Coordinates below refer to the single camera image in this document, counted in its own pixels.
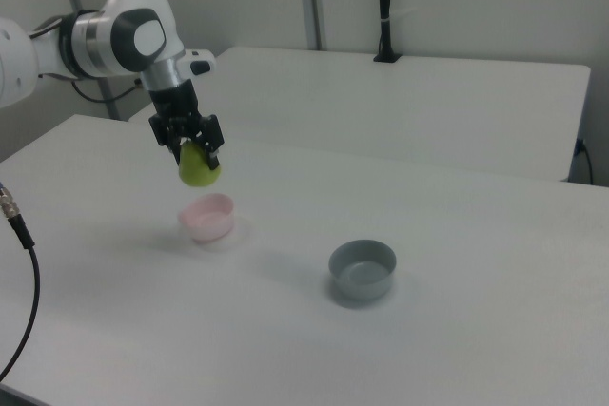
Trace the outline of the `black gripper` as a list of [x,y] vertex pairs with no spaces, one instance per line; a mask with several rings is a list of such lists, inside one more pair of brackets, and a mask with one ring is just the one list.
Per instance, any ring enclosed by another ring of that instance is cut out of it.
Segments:
[[180,154],[181,138],[195,139],[210,170],[220,167],[218,151],[225,143],[216,115],[203,117],[192,82],[149,93],[156,113],[148,119],[159,146]]

